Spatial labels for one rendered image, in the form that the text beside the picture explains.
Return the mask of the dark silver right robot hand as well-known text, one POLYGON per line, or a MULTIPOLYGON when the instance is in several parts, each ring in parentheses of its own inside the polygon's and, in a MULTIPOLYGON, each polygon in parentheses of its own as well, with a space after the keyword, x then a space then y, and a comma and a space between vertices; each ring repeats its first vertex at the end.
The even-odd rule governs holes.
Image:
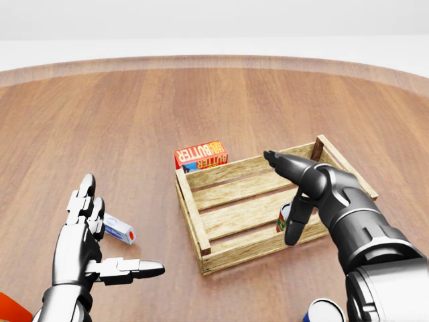
POLYGON ((380 212, 351 173, 292 154, 269 150, 263 156, 278 175, 298 186, 286 218, 288 246, 297 243, 315 207, 331 233, 345 215, 356 211, 380 212))

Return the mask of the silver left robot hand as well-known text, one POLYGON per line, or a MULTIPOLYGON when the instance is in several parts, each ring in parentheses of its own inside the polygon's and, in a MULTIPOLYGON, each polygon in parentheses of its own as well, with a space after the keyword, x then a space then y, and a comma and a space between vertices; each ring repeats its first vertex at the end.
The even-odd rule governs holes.
POLYGON ((72 192, 53 261, 52 284, 79 284, 87 290, 94 282, 106 285, 130 284, 135 279, 151 278, 165 272, 159 262, 122 257, 102 259, 99 241, 103 239, 105 203, 95 197, 93 174, 84 176, 72 192))

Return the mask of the wooden slat tray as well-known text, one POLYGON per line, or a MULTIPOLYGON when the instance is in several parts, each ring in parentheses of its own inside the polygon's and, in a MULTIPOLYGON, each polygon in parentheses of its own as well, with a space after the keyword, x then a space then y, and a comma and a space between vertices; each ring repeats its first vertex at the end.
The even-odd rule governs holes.
POLYGON ((276 221, 298 188, 264 157, 196 172, 180 168, 175 185, 202 274, 286 248, 276 221))

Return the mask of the white and blue small box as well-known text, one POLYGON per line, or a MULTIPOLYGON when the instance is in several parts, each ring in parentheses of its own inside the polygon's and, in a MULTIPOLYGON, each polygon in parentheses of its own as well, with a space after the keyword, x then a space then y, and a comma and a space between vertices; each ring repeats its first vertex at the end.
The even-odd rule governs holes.
POLYGON ((136 234, 132 226, 122 222, 118 218, 109 215, 108 213, 104 214, 103 222, 105 225, 105 232, 117 239, 125 242, 126 244, 131 245, 135 239, 136 234))

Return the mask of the red and green tin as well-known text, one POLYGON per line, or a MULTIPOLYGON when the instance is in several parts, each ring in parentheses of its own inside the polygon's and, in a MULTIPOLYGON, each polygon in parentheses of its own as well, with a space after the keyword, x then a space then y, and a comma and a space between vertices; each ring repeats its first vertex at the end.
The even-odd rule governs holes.
POLYGON ((290 214, 291 206, 292 206, 291 202, 285 203, 282 205, 280 212, 279 212, 279 217, 278 217, 278 220, 276 223, 276 232, 277 233, 285 231, 286 225, 287 225, 286 222, 287 222, 288 216, 290 214))

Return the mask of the orange object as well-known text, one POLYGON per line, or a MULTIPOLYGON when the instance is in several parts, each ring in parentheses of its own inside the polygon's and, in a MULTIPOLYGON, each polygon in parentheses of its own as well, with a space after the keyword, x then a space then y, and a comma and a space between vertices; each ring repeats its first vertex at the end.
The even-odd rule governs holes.
POLYGON ((32 322, 32 319, 27 309, 0 292, 0 322, 32 322))

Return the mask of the blue and white tin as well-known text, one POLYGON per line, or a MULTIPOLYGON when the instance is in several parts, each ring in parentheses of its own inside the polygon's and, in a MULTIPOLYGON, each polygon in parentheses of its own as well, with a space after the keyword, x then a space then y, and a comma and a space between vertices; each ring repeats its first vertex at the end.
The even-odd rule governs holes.
POLYGON ((319 298, 310 303, 301 322, 345 322, 345 315, 334 301, 319 298))

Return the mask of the red butter box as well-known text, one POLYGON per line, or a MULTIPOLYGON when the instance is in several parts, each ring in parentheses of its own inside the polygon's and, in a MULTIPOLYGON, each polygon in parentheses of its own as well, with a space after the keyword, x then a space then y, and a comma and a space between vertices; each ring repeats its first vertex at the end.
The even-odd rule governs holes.
POLYGON ((199 144, 174 152, 176 169, 185 173, 211 168, 228 162, 228 153, 220 140, 199 144))

